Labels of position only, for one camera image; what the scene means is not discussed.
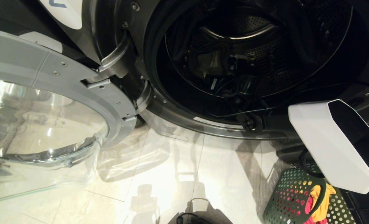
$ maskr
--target yellow cloth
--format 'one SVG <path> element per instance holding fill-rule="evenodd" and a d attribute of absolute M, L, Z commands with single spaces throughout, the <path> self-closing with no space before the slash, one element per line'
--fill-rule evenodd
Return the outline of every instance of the yellow cloth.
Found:
<path fill-rule="evenodd" d="M 320 191 L 321 187 L 319 185 L 313 187 L 311 190 L 310 195 L 313 197 L 313 207 L 316 205 Z M 314 222 L 322 221 L 327 217 L 328 206 L 330 204 L 330 194 L 336 194 L 336 191 L 331 185 L 327 184 L 327 190 L 325 191 L 324 199 L 322 200 L 320 207 L 318 207 L 318 209 L 311 216 Z"/>

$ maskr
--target screw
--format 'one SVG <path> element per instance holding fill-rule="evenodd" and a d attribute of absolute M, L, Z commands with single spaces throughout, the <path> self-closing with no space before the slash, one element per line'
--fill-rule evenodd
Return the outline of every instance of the screw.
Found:
<path fill-rule="evenodd" d="M 135 11 L 139 11 L 140 10 L 140 5 L 137 2 L 132 2 L 132 9 Z"/>

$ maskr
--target label sticker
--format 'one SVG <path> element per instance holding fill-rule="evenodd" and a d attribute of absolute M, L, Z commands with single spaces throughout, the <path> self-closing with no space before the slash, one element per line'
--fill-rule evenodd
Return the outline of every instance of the label sticker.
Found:
<path fill-rule="evenodd" d="M 244 128 L 243 128 L 242 126 L 240 126 L 240 125 L 223 124 L 223 123 L 218 123 L 218 122 L 214 122 L 214 121 L 207 120 L 207 119 L 202 119 L 202 118 L 199 118 L 199 117 L 194 117 L 193 119 L 194 119 L 194 120 L 196 120 L 196 121 L 199 121 L 199 122 L 205 123 L 205 124 L 210 124 L 210 125 L 218 126 L 218 127 L 222 127 L 222 128 L 244 129 Z"/>
<path fill-rule="evenodd" d="M 82 0 L 40 1 L 60 23 L 74 30 L 82 28 Z"/>

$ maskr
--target clothing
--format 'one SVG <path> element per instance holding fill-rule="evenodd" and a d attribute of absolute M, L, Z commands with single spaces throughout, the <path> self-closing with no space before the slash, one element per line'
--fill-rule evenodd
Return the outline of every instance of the clothing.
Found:
<path fill-rule="evenodd" d="M 307 203 L 306 203 L 306 207 L 305 207 L 305 213 L 309 214 L 309 212 L 311 211 L 313 207 L 313 197 L 311 197 L 311 195 L 309 196 Z M 322 221 L 318 221 L 317 224 L 327 224 L 327 219 L 323 219 Z M 310 216 L 310 218 L 305 221 L 304 224 L 315 224 L 315 221 L 313 220 L 313 217 Z"/>
<path fill-rule="evenodd" d="M 335 189 L 327 184 L 327 190 L 325 191 L 324 199 L 318 209 L 310 216 L 310 218 L 304 224 L 327 224 L 327 211 L 330 204 L 330 194 L 336 194 Z M 309 198 L 306 203 L 305 213 L 309 214 L 312 208 L 316 205 L 318 196 L 321 192 L 319 185 L 313 187 L 310 192 Z"/>
<path fill-rule="evenodd" d="M 320 191 L 321 187 L 319 185 L 313 187 L 313 189 L 311 190 L 310 196 L 313 198 L 312 208 L 317 202 Z M 311 215 L 313 221 L 322 221 L 327 217 L 328 206 L 330 205 L 330 194 L 336 194 L 336 191 L 331 185 L 327 184 L 327 190 L 325 191 L 324 200 L 322 200 L 320 207 L 318 207 L 318 209 Z"/>

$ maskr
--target cable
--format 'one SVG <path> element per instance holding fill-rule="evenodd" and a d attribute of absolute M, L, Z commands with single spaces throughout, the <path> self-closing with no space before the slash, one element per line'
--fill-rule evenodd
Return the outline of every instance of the cable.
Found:
<path fill-rule="evenodd" d="M 193 214 L 193 213 L 189 213 L 189 212 L 185 212 L 185 213 L 183 213 L 183 214 L 181 214 L 178 218 L 176 218 L 176 223 L 177 224 L 182 224 L 183 223 L 183 215 L 192 215 L 192 216 L 194 216 L 194 217 L 197 217 L 197 218 L 199 218 L 199 219 L 201 219 L 201 220 L 203 220 L 204 222 L 207 222 L 208 224 L 212 224 L 211 222 L 209 222 L 208 220 L 206 220 L 206 219 L 204 219 L 204 218 L 202 218 L 202 217 L 199 217 L 198 215 L 196 215 L 196 214 Z"/>
<path fill-rule="evenodd" d="M 301 166 L 301 168 L 308 173 L 310 176 L 313 177 L 317 177 L 317 178 L 325 178 L 323 173 L 314 173 L 313 171 L 311 171 L 307 165 L 307 161 L 306 161 L 306 153 L 308 153 L 309 151 L 307 150 L 307 148 L 305 148 L 302 153 L 300 154 L 299 158 L 298 158 L 298 162 L 299 165 Z"/>
<path fill-rule="evenodd" d="M 211 99 L 213 99 L 213 98 L 215 98 L 216 97 L 216 95 L 219 93 L 219 91 L 221 91 L 222 90 L 222 88 L 224 88 L 226 85 L 228 85 L 230 82 L 232 82 L 234 79 L 231 79 L 230 81 L 228 81 L 228 82 L 226 82 L 225 84 L 223 84 L 220 88 L 218 88 L 217 90 L 216 90 L 216 92 L 214 93 L 214 95 L 213 95 L 213 97 L 211 98 Z"/>
<path fill-rule="evenodd" d="M 204 200 L 204 201 L 207 201 L 207 202 L 210 202 L 208 199 L 205 199 L 205 198 L 193 198 L 190 200 L 190 202 L 192 202 L 193 200 Z"/>
<path fill-rule="evenodd" d="M 209 112 L 210 115 L 217 117 L 217 118 L 229 118 L 232 116 L 237 116 L 240 114 L 247 114 L 247 113 L 253 113 L 253 112 L 258 112 L 258 111 L 266 111 L 266 110 L 272 110 L 281 106 L 285 106 L 287 103 L 289 103 L 295 96 L 304 93 L 304 92 L 308 92 L 308 91 L 312 91 L 312 90 L 317 90 L 317 89 L 322 89 L 322 88 L 329 88 L 329 87 L 334 87 L 334 86 L 339 86 L 339 85 L 344 85 L 344 84 L 356 84 L 356 85 L 364 85 L 369 87 L 369 83 L 367 82 L 341 82 L 341 83 L 336 83 L 336 84 L 332 84 L 332 85 L 328 85 L 328 86 L 320 86 L 320 87 L 315 87 L 315 88 L 310 88 L 310 89 L 305 89 L 303 91 L 300 91 L 294 95 L 292 95 L 290 98 L 288 98 L 284 103 L 282 103 L 281 105 L 278 106 L 274 106 L 274 107 L 268 107 L 268 108 L 264 108 L 264 109 L 255 109 L 255 110 L 247 110 L 247 111 L 242 111 L 242 112 L 238 112 L 238 113 L 234 113 L 234 114 L 226 114 L 226 115 L 215 115 Z"/>

